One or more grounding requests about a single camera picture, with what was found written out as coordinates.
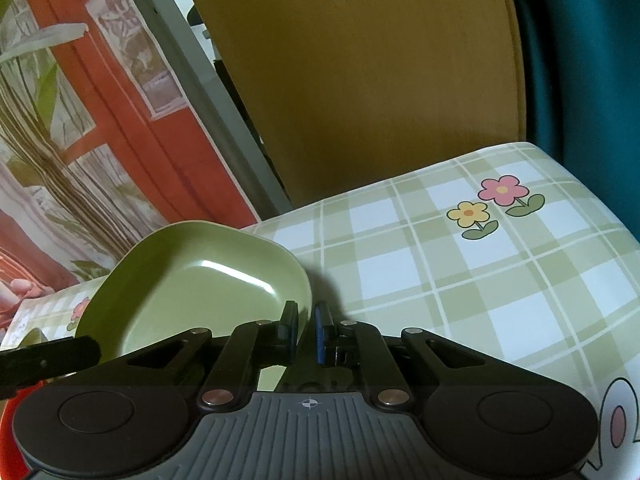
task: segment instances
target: gray metal frame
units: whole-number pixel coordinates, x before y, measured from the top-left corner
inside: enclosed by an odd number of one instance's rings
[[[260,218],[265,220],[292,210],[290,200],[174,0],[134,2]]]

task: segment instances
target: circular pad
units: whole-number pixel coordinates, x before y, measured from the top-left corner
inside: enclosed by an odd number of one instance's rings
[[[430,441],[459,467],[489,478],[554,478],[585,459],[598,417],[561,383],[439,387],[425,402]]]
[[[485,397],[478,413],[486,425],[511,434],[527,434],[544,430],[553,411],[544,399],[521,392],[500,392]]]
[[[174,386],[48,384],[14,415],[14,436],[31,468],[61,478],[117,478],[172,452],[189,412]]]
[[[87,392],[67,400],[58,416],[70,430],[106,433],[119,428],[133,416],[133,404],[114,392]]]

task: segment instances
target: cartoon character print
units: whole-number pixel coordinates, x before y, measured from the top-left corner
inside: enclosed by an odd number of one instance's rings
[[[582,474],[588,480],[640,480],[638,397],[626,379],[613,381],[600,409],[599,464],[587,462]]]
[[[66,326],[66,329],[69,332],[71,332],[78,326],[78,322],[80,321],[82,314],[84,314],[84,310],[86,309],[86,306],[88,304],[89,304],[89,298],[84,298],[84,300],[82,300],[80,303],[78,303],[74,307],[74,310],[71,313],[71,322]]]

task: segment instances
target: plaid tablecloth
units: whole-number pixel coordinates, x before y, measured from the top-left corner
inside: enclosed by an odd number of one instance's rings
[[[246,231],[296,255],[315,301],[384,334],[432,330],[567,383],[595,406],[607,391],[624,390],[619,378],[635,398],[640,246],[596,196],[531,144],[479,150]],[[36,322],[47,337],[68,334],[68,310],[97,285],[29,302],[2,346],[18,344]],[[46,320],[38,309],[48,311]],[[66,309],[62,321],[57,309]],[[633,407],[625,413],[625,428],[636,428]],[[599,455],[593,461],[599,466]]]

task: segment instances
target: flower pattern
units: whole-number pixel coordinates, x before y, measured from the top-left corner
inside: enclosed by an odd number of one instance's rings
[[[460,202],[458,207],[447,212],[447,218],[458,222],[458,225],[466,229],[462,233],[462,237],[467,240],[479,240],[490,235],[498,228],[497,220],[491,220],[489,213],[486,211],[486,204],[483,202]],[[467,229],[472,225],[476,225],[477,229]]]
[[[493,200],[497,205],[503,207],[510,206],[516,200],[518,200],[521,205],[525,205],[525,203],[519,199],[529,194],[529,189],[520,186],[520,180],[513,175],[505,175],[498,180],[486,178],[480,185],[484,188],[478,193],[480,200]]]
[[[74,307],[74,310],[71,313],[71,321],[66,326],[66,329],[69,332],[71,332],[73,329],[75,329],[78,326],[78,322],[80,321],[82,314],[84,314],[84,310],[87,308],[87,305],[89,305],[89,300],[90,298],[84,298],[84,300],[82,300],[80,303],[78,303]]]
[[[455,220],[463,229],[471,227],[476,222],[486,222],[489,213],[486,212],[486,204],[482,202],[460,202],[457,209],[447,212],[450,220]]]

